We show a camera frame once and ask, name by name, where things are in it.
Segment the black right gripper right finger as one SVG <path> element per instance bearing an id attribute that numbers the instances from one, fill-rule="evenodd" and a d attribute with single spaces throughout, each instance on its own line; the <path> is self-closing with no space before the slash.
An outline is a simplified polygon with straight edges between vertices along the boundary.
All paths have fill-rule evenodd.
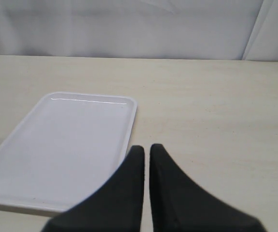
<path id="1" fill-rule="evenodd" d="M 255 217 L 194 182 L 162 144 L 150 149 L 150 202 L 155 232 L 263 232 Z"/>

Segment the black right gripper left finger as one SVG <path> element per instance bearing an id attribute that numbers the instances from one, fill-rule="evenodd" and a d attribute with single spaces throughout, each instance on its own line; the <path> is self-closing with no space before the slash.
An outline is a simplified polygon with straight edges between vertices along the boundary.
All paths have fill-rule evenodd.
<path id="1" fill-rule="evenodd" d="M 144 148 L 134 145 L 90 197 L 45 224 L 44 232 L 139 232 L 145 180 Z"/>

